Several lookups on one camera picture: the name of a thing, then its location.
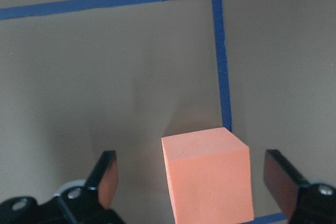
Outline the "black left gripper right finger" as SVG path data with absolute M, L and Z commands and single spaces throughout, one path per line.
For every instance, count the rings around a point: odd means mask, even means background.
M 335 187 L 308 181 L 279 150 L 266 150 L 264 183 L 288 223 L 335 223 Z

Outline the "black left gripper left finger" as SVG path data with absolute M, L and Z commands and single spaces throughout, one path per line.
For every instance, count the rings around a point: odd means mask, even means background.
M 104 151 L 86 180 L 60 188 L 57 204 L 68 223 L 123 223 L 111 209 L 117 186 L 116 151 Z

